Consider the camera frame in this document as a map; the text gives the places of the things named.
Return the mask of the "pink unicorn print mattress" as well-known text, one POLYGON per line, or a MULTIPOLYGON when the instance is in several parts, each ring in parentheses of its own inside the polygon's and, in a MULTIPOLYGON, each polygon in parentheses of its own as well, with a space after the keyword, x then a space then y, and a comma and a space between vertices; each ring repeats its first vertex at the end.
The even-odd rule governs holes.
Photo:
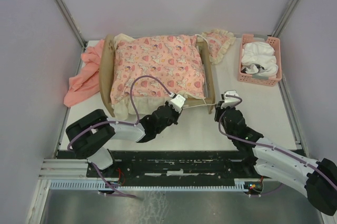
POLYGON ((196 41, 188 35, 133 39, 119 34, 110 93, 115 117, 150 114, 169 99, 168 91, 203 100, 205 73, 196 41))

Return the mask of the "wooden striped pet bed frame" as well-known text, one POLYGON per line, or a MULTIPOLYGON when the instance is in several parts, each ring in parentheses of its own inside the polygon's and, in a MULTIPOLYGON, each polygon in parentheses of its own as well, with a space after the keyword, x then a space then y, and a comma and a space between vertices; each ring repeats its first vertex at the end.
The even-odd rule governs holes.
MULTIPOLYGON (((111 116, 114 116, 114 109, 111 104, 111 89, 114 81, 114 66, 115 66, 115 45, 114 42, 118 36, 108 34, 105 37, 103 51, 101 56, 101 63, 99 69, 99 87, 102 102, 111 116)), ((204 90, 206 97, 204 100, 189 97, 186 100, 185 106, 188 108, 197 106, 206 106, 209 114, 212 112, 215 103, 215 89, 213 83, 213 75, 211 69, 211 62, 209 57, 209 49, 207 43, 202 38, 196 41, 196 47, 200 53, 201 61, 205 71, 205 84, 204 90)))

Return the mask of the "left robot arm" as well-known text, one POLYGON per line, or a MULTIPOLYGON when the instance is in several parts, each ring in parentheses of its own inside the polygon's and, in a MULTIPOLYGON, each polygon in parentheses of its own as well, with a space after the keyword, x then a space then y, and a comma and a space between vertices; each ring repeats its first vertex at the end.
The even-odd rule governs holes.
POLYGON ((110 177, 116 172, 116 163, 104 145, 111 139, 145 143, 156 138, 166 127, 177 124, 185 99, 177 95, 150 115, 135 124, 108 118, 97 109, 66 128, 68 149, 77 159, 86 159, 99 172, 110 177))

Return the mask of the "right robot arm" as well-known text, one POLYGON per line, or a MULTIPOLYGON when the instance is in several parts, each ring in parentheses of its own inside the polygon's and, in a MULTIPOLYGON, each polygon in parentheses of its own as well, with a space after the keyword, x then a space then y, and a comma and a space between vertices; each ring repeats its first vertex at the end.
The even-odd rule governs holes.
POLYGON ((324 158, 316 160, 285 149, 250 128, 243 114, 224 101, 215 105, 214 120, 221 134, 248 155, 242 163, 247 177, 259 174, 301 193, 318 211, 336 214, 336 164, 324 158))

